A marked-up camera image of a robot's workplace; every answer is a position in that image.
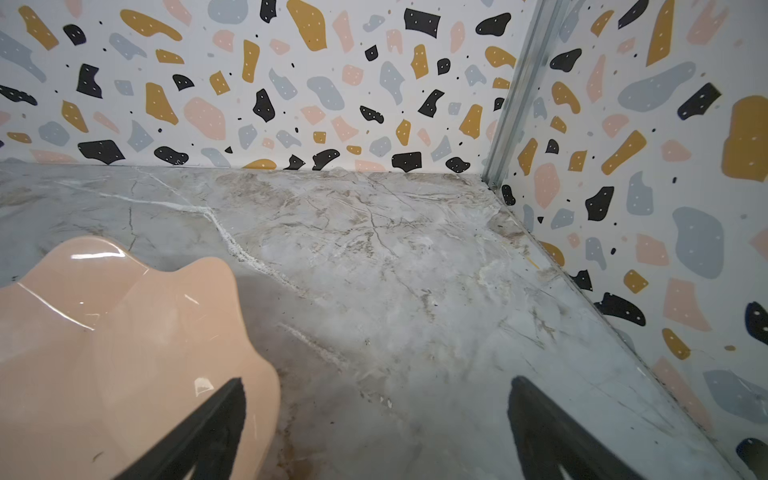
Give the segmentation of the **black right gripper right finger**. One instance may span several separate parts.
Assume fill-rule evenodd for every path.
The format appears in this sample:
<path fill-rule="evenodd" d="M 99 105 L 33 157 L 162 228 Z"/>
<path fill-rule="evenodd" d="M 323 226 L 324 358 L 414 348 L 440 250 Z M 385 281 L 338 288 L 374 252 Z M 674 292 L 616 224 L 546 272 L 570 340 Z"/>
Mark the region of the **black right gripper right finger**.
<path fill-rule="evenodd" d="M 641 477 L 524 376 L 511 380 L 507 416 L 526 479 Z"/>

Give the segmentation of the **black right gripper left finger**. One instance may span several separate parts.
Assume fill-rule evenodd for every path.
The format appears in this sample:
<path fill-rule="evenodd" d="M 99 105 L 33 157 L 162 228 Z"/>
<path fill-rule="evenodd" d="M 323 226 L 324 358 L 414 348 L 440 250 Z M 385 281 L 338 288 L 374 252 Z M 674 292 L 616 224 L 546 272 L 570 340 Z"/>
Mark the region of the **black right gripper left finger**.
<path fill-rule="evenodd" d="M 228 479 L 246 419 L 245 389 L 232 378 L 119 479 Z"/>

